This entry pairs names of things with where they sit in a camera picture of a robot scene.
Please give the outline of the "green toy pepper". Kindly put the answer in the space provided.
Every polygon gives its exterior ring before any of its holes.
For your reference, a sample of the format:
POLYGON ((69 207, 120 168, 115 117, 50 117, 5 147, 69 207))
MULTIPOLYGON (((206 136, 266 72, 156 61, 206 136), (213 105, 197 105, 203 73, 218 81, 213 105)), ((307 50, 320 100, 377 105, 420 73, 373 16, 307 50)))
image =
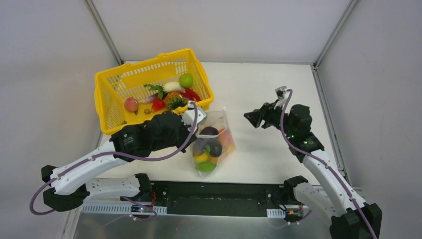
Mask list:
POLYGON ((216 168, 216 164, 212 163, 212 162, 204 162, 204 163, 199 163, 195 166, 195 168, 199 171, 199 172, 212 172, 215 170, 216 168))

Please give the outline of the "yellow plastic shopping basket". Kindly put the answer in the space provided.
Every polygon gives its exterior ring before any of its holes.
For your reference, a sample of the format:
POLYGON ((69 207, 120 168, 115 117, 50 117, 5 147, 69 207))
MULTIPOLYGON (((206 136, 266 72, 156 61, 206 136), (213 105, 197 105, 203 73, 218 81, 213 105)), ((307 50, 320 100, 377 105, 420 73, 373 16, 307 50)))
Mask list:
POLYGON ((155 93, 146 87, 147 84, 164 86, 178 81, 184 73, 193 76, 191 88, 201 98, 196 105, 208 110, 214 95, 204 67, 190 48, 161 53, 155 58, 124 63, 96 73, 94 97, 102 132, 111 135, 124 126, 142 123, 167 111, 162 108, 146 114, 145 109, 150 109, 152 103, 140 103, 138 112, 131 113, 125 109, 124 102, 130 97, 140 102, 155 93))

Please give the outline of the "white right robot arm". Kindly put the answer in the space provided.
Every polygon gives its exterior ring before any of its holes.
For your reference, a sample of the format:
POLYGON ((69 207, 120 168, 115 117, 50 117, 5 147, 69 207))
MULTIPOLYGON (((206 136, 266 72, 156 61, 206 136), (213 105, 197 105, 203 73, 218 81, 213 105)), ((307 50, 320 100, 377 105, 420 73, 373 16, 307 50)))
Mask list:
POLYGON ((289 150, 317 179, 320 193, 304 178, 296 176, 284 182, 283 199, 289 204, 305 204, 322 219, 333 239, 378 239, 382 210, 368 204, 340 174, 324 146, 311 131, 310 108, 293 105, 288 114, 276 103, 264 103, 261 108, 244 114, 255 127, 275 127, 282 132, 289 150))

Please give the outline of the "orange toy peach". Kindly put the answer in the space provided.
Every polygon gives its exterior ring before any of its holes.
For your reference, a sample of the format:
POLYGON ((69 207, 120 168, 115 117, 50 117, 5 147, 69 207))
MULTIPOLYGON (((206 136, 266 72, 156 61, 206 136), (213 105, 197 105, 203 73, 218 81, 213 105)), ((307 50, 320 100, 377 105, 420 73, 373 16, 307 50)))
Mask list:
POLYGON ((229 147, 233 144, 233 139, 232 139, 230 129, 223 128, 223 129, 220 129, 218 132, 219 132, 219 135, 217 139, 224 147, 229 147))

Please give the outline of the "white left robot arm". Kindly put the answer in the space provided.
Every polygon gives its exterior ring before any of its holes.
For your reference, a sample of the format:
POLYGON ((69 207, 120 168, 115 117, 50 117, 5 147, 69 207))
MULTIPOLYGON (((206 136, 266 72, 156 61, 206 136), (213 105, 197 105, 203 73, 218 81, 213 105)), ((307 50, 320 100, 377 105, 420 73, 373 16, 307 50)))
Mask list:
POLYGON ((133 161, 157 162, 185 153, 206 118, 200 108, 187 110, 182 116, 166 111, 141 124, 125 126, 102 146, 66 166, 44 166, 41 175, 45 184, 37 193, 42 194, 45 205, 57 212, 75 209, 94 199, 147 201, 152 194, 147 176, 99 175, 133 161))

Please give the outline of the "clear zip top bag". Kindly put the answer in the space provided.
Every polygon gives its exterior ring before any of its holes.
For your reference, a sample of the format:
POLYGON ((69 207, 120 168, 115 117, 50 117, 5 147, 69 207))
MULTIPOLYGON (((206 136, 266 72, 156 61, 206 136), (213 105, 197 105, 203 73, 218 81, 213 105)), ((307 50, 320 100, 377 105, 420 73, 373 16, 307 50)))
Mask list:
POLYGON ((235 151, 227 108, 206 111, 206 114, 205 121, 199 124, 197 139, 190 145, 193 167, 202 178, 212 175, 219 165, 235 151))

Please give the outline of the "purple toy eggplant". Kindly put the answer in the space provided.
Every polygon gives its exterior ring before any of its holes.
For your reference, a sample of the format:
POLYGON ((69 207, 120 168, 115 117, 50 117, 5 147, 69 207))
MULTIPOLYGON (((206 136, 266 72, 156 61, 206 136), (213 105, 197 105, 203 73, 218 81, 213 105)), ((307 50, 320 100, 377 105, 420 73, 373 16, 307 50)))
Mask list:
POLYGON ((212 141, 211 138, 198 138, 192 145, 193 156, 198 156, 204 153, 205 147, 212 141))

